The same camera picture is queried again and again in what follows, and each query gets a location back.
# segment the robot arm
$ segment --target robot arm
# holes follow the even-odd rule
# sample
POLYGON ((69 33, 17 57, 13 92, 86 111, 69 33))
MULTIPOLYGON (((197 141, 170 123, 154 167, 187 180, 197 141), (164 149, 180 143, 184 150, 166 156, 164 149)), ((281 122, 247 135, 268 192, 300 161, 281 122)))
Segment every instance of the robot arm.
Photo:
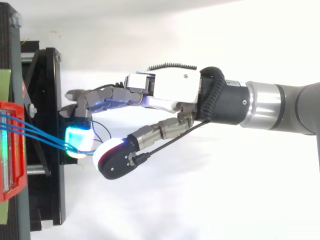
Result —
POLYGON ((177 118, 144 126, 121 141, 112 138, 98 147, 93 155, 96 167, 107 179, 116 179, 155 153, 136 156, 136 152, 160 139, 179 139, 195 128, 194 121, 320 134, 319 93, 320 83, 303 87, 244 84, 225 80, 215 67, 199 72, 194 66, 163 64, 128 75, 123 85, 69 91, 66 97, 77 104, 66 106, 60 114, 88 125, 92 113, 130 105, 178 112, 177 118))

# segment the blue cable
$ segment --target blue cable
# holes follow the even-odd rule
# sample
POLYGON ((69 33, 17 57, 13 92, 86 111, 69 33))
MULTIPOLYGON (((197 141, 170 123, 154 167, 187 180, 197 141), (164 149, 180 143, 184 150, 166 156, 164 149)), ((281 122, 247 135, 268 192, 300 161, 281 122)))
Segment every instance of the blue cable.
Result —
POLYGON ((65 147, 62 147, 62 146, 60 146, 60 145, 56 145, 56 144, 54 144, 54 143, 52 143, 52 142, 49 142, 49 141, 46 141, 46 140, 44 140, 44 139, 42 139, 42 138, 40 138, 40 137, 31 135, 31 134, 27 134, 27 133, 24 133, 24 132, 21 132, 21 131, 15 131, 15 130, 12 130, 12 129, 9 129, 9 128, 6 128, 6 127, 0 127, 0 130, 5 130, 5 131, 8 131, 8 132, 12 132, 12 133, 15 133, 15 134, 20 134, 20 135, 23 135, 23 136, 26 136, 26 137, 29 137, 29 138, 32 138, 32 139, 36 139, 36 140, 38 140, 38 141, 40 141, 40 142, 43 142, 43 143, 45 143, 45 144, 48 144, 48 145, 50 145, 50 146, 52 146, 52 147, 55 147, 55 148, 60 149, 60 150, 63 150, 63 151, 68 150, 68 149, 65 148, 65 147))
POLYGON ((0 117, 4 117, 4 118, 8 118, 8 119, 15 120, 15 121, 17 121, 17 122, 19 122, 19 123, 22 123, 22 124, 24 124, 24 125, 32 128, 32 129, 34 129, 34 130, 0 122, 0 124, 3 125, 3 126, 8 126, 8 127, 12 127, 12 128, 16 128, 16 129, 21 129, 21 130, 24 130, 24 131, 28 131, 28 132, 31 132, 31 133, 35 133, 35 134, 38 134, 38 135, 42 135, 43 137, 45 137, 45 138, 47 138, 47 139, 55 142, 56 144, 60 144, 60 146, 59 146, 59 145, 56 145, 56 144, 53 144, 53 143, 51 143, 51 142, 49 142, 49 141, 46 141, 46 140, 44 140, 44 139, 42 139, 42 138, 36 137, 36 136, 34 136, 34 135, 27 134, 27 133, 23 133, 23 132, 20 132, 20 131, 14 131, 14 130, 12 130, 12 129, 10 129, 10 128, 0 127, 0 129, 2 129, 2 130, 7 130, 7 131, 9 131, 9 132, 21 134, 21 135, 24 135, 24 136, 26 136, 26 137, 36 139, 36 140, 38 140, 38 141, 41 141, 41 142, 43 142, 43 143, 45 143, 45 144, 48 144, 48 145, 50 145, 50 146, 52 146, 52 147, 55 147, 55 148, 58 148, 58 149, 64 150, 64 151, 70 151, 70 152, 77 153, 77 154, 85 154, 85 155, 88 155, 88 156, 92 156, 92 154, 95 152, 95 150, 92 150, 92 151, 80 151, 80 150, 78 150, 76 147, 72 146, 72 145, 69 144, 69 143, 66 143, 66 142, 63 141, 62 139, 59 139, 59 138, 57 138, 57 137, 55 137, 55 136, 52 136, 52 135, 50 135, 50 134, 48 134, 48 133, 40 130, 39 128, 37 128, 37 127, 35 127, 35 126, 33 126, 33 125, 31 125, 31 124, 23 121, 23 120, 20 120, 19 118, 16 118, 16 117, 13 117, 13 116, 8 116, 8 115, 2 114, 2 113, 0 113, 0 117))
POLYGON ((26 137, 29 137, 29 138, 32 138, 32 139, 36 139, 40 142, 43 142, 45 144, 48 144, 49 146, 52 146, 54 148, 57 148, 57 149, 60 149, 60 150, 63 150, 63 151, 70 151, 70 152, 73 152, 73 153, 76 153, 76 154, 85 154, 85 155, 88 155, 88 156, 92 156, 93 153, 95 152, 95 150, 92 150, 92 151, 80 151, 80 150, 74 150, 74 149, 69 149, 68 147, 62 147, 61 145, 56 145, 52 142, 49 142, 49 141, 46 141, 40 137, 37 137, 37 136, 34 136, 34 135, 31 135, 31 134, 27 134, 27 133, 24 133, 24 132, 21 132, 21 131, 15 131, 15 130, 12 130, 10 128, 6 128, 6 127, 0 127, 0 130, 5 130, 5 131, 8 131, 8 132, 12 132, 12 133, 15 133, 15 134, 20 134, 20 135, 23 135, 23 136, 26 136, 26 137))
MULTIPOLYGON (((8 127, 9 129, 10 129, 10 128, 20 129, 20 130, 24 130, 24 131, 26 131, 26 132, 30 132, 30 133, 34 133, 34 134, 37 134, 37 135, 41 135, 41 133, 38 132, 38 131, 29 129, 29 128, 25 128, 25 127, 21 127, 21 126, 11 125, 11 124, 7 124, 7 123, 3 123, 3 122, 0 122, 0 125, 6 126, 6 127, 8 127)), ((51 141, 53 141, 53 142, 55 142, 55 143, 57 143, 57 144, 60 144, 60 145, 62 145, 62 146, 65 146, 65 145, 66 145, 66 142, 64 142, 62 139, 59 139, 60 141, 56 141, 56 140, 52 139, 51 137, 46 137, 46 138, 48 138, 48 139, 50 139, 51 141)))
POLYGON ((57 138, 57 137, 55 137, 55 136, 52 136, 52 135, 50 135, 50 134, 48 134, 48 133, 40 130, 39 128, 37 128, 37 127, 35 127, 35 126, 33 126, 33 125, 31 125, 31 124, 23 121, 23 120, 20 120, 19 118, 16 118, 16 117, 13 117, 13 116, 8 116, 8 115, 2 114, 2 113, 0 113, 0 117, 7 118, 7 119, 12 119, 12 120, 15 120, 15 121, 17 121, 17 122, 19 122, 19 123, 21 123, 21 124, 24 124, 25 126, 28 126, 29 128, 32 128, 32 129, 34 129, 35 131, 38 131, 39 133, 41 133, 40 135, 43 135, 43 136, 45 136, 45 137, 48 138, 48 139, 52 139, 53 142, 56 142, 56 143, 59 142, 59 143, 61 143, 61 144, 63 144, 63 145, 66 144, 65 141, 63 141, 63 140, 61 140, 61 139, 59 139, 59 138, 57 138))

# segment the cable connector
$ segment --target cable connector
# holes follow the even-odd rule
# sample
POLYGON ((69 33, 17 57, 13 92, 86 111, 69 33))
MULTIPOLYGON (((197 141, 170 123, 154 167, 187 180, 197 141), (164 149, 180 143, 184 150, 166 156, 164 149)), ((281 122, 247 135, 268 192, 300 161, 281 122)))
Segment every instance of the cable connector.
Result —
POLYGON ((141 153, 140 155, 133 157, 132 160, 136 166, 139 166, 140 164, 143 164, 145 161, 150 158, 151 154, 149 152, 141 153))

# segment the coiled black cable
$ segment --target coiled black cable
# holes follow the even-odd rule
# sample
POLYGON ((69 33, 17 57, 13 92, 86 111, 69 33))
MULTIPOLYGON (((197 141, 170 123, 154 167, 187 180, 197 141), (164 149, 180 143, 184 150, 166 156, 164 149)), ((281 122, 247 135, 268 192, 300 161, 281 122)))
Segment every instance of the coiled black cable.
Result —
POLYGON ((211 122, 217 101, 227 83, 224 74, 217 67, 206 67, 202 69, 200 73, 203 77, 213 78, 213 87, 209 91, 209 94, 200 109, 200 118, 203 119, 204 122, 209 123, 211 122))

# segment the green board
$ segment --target green board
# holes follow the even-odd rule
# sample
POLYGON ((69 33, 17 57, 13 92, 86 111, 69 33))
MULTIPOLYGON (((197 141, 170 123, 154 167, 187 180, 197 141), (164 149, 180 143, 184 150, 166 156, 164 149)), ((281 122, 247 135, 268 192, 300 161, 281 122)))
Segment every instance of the green board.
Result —
MULTIPOLYGON (((0 69, 0 101, 7 102, 9 98, 11 70, 0 69)), ((9 201, 0 202, 0 225, 8 221, 9 201)))

